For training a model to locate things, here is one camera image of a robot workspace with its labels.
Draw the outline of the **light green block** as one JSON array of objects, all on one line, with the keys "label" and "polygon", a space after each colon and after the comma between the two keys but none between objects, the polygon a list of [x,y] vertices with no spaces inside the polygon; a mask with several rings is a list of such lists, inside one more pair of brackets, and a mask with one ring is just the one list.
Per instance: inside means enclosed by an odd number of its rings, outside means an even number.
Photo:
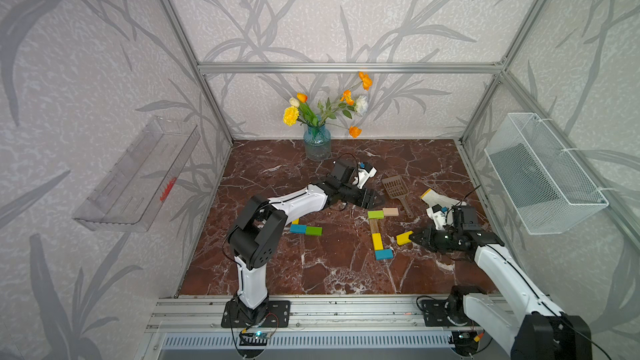
[{"label": "light green block", "polygon": [[384,217],[385,215],[383,210],[368,211],[368,219],[370,220],[384,219]]}]

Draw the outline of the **yellow block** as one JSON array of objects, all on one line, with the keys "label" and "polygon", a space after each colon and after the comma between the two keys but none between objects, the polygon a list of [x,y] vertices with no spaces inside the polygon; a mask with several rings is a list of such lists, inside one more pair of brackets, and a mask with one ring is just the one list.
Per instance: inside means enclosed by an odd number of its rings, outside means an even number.
[{"label": "yellow block", "polygon": [[406,233],[401,233],[396,236],[396,243],[398,246],[403,246],[411,243],[411,236],[413,235],[413,231],[408,231]]},{"label": "yellow block", "polygon": [[373,248],[376,252],[384,250],[383,240],[380,233],[373,233],[372,240],[373,240]]}]

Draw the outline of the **tan wooden block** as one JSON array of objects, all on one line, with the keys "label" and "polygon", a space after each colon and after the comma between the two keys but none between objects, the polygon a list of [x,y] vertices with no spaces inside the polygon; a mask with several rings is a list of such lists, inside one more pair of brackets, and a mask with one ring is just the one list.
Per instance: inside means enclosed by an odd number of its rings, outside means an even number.
[{"label": "tan wooden block", "polygon": [[368,224],[369,224],[369,228],[370,228],[371,234],[380,233],[380,231],[379,231],[379,222],[378,222],[377,219],[368,220]]},{"label": "tan wooden block", "polygon": [[397,208],[383,208],[383,216],[386,217],[398,217],[399,210]]}]

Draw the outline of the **teal block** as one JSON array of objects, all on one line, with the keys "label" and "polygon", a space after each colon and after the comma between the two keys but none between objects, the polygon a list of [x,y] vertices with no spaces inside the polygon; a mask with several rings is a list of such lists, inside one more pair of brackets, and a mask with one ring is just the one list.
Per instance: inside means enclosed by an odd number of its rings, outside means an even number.
[{"label": "teal block", "polygon": [[378,261],[390,260],[394,257],[394,252],[391,249],[376,250],[374,253],[375,258]]},{"label": "teal block", "polygon": [[301,224],[292,224],[289,231],[290,233],[305,234],[307,232],[307,226]]}]

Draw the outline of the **yellow block front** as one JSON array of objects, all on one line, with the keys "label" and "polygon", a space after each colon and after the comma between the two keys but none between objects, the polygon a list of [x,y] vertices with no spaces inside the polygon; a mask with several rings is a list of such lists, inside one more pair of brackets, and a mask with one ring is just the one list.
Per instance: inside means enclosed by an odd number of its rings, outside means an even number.
[{"label": "yellow block front", "polygon": [[384,250],[383,240],[380,233],[373,233],[372,240],[373,240],[373,248],[376,252]]}]

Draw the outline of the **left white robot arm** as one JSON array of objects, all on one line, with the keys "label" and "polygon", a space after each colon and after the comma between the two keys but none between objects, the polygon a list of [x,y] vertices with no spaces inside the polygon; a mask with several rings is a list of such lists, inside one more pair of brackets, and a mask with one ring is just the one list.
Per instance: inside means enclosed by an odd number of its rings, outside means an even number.
[{"label": "left white robot arm", "polygon": [[226,236],[230,258],[238,270],[237,296],[242,306],[253,311],[268,302],[266,266],[277,252],[285,227],[338,202],[374,210],[383,206],[385,199],[374,189],[336,178],[277,198],[250,198]]}]

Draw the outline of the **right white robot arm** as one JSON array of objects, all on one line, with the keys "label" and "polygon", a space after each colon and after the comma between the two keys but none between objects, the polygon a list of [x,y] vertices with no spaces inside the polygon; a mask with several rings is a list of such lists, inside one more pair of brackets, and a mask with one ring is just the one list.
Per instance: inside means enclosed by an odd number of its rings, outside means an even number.
[{"label": "right white robot arm", "polygon": [[589,326],[580,316],[565,313],[538,288],[495,233],[428,227],[409,238],[433,253],[467,255],[510,306],[503,310],[481,288],[454,286],[447,299],[418,305],[426,325],[478,326],[512,359],[592,358]]}]

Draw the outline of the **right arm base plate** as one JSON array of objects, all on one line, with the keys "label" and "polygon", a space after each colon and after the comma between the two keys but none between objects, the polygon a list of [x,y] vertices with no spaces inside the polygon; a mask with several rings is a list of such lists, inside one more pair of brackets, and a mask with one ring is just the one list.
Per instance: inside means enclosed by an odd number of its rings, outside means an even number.
[{"label": "right arm base plate", "polygon": [[426,327],[453,328],[481,332],[484,330],[483,327],[464,314],[452,317],[448,313],[447,303],[447,300],[418,298],[418,310],[423,316],[423,322]]}]

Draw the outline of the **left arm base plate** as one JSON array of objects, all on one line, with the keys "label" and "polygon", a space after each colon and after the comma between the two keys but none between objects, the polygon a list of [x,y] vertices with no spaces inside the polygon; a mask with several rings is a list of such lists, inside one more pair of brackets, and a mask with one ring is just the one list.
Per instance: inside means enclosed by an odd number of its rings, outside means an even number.
[{"label": "left arm base plate", "polygon": [[286,328],[291,315],[291,302],[267,300],[251,309],[234,298],[226,303],[221,327],[226,329],[268,327]]}]

